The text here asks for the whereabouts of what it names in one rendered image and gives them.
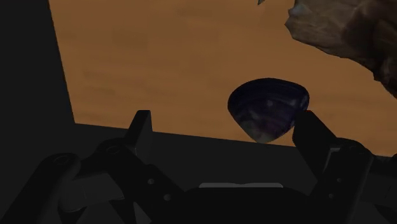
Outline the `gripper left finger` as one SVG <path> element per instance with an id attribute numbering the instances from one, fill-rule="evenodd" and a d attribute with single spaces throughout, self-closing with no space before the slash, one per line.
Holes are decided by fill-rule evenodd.
<path id="1" fill-rule="evenodd" d="M 146 165 L 136 155 L 136 143 L 150 111 L 136 113 L 127 135 L 102 142 L 91 154 L 87 167 L 105 171 L 123 192 L 124 198 L 111 205 L 125 224 L 136 224 L 137 204 L 151 219 L 151 224 L 180 224 L 175 203 L 184 194 L 171 179 L 154 165 Z M 67 185 L 85 165 L 74 153 L 58 153 L 42 160 L 21 192 L 0 219 L 0 224 L 83 224 L 86 207 L 69 212 L 60 203 Z"/>

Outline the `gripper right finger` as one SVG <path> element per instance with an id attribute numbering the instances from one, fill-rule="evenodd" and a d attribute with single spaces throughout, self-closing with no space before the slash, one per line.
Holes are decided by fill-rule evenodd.
<path id="1" fill-rule="evenodd" d="M 374 155 L 361 143 L 337 137 L 312 111 L 298 114 L 292 140 L 317 178 L 311 224 L 351 224 L 360 201 L 397 224 L 397 153 Z"/>

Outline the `dark purple striped shell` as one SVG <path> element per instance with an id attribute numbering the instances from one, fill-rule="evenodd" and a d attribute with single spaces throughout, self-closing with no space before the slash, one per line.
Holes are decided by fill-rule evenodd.
<path id="1" fill-rule="evenodd" d="M 227 108 L 241 129 L 257 143 L 269 143 L 295 125 L 297 114 L 309 106 L 309 92 L 297 83 L 260 78 L 237 87 Z"/>

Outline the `brown rough rock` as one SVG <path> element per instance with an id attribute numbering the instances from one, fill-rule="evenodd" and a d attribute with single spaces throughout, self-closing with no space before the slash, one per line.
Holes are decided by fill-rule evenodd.
<path id="1" fill-rule="evenodd" d="M 397 99 L 397 0 L 295 0 L 291 37 L 372 72 Z"/>

